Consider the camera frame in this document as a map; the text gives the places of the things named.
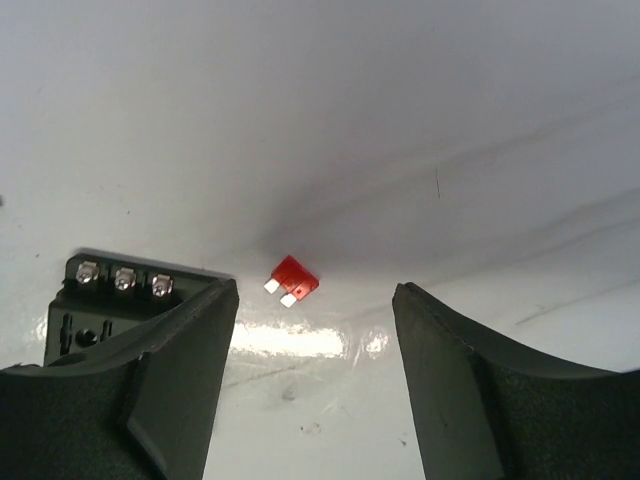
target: screw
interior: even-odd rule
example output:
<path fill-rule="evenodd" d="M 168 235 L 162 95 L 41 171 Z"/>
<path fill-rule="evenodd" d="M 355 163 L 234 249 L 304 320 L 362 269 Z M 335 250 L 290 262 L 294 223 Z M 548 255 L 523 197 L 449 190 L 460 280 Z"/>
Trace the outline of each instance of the screw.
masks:
<path fill-rule="evenodd" d="M 156 275 L 151 282 L 151 292 L 156 297 L 164 297 L 173 290 L 173 280 L 168 275 Z"/>
<path fill-rule="evenodd" d="M 130 268 L 121 268 L 116 272 L 114 283 L 118 290 L 124 292 L 136 284 L 136 272 Z"/>
<path fill-rule="evenodd" d="M 82 285 L 86 285 L 91 280 L 98 279 L 98 264 L 94 262 L 82 262 L 76 272 L 76 280 Z"/>

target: white surface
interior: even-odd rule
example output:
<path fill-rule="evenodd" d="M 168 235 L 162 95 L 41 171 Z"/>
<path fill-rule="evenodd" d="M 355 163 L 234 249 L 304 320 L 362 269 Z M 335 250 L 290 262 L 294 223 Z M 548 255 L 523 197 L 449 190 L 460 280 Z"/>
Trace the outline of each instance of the white surface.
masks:
<path fill-rule="evenodd" d="M 226 271 L 206 478 L 422 478 L 390 299 L 640 367 L 640 11 L 552 0 L 0 2 L 0 363 L 65 259 Z M 322 277 L 290 310 L 285 254 Z"/>

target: red fuse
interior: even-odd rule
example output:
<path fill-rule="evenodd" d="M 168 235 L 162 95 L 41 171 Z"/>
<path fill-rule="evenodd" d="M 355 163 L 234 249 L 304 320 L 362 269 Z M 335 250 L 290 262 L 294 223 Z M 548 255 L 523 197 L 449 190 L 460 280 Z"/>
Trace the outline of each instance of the red fuse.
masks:
<path fill-rule="evenodd" d="M 271 294 L 275 293 L 279 287 L 286 290 L 287 293 L 280 299 L 280 303 L 289 308 L 313 292 L 318 288 L 318 285 L 320 282 L 316 277 L 311 275 L 295 258 L 287 255 L 282 263 L 271 272 L 271 279 L 265 283 L 264 288 Z"/>

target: mounting hole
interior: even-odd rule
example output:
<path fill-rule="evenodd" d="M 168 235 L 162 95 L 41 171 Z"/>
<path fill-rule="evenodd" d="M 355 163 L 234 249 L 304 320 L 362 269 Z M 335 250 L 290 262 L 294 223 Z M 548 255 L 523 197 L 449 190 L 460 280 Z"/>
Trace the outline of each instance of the mounting hole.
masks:
<path fill-rule="evenodd" d="M 80 330 L 76 333 L 76 343 L 83 348 L 90 347 L 98 343 L 98 335 L 93 330 Z"/>

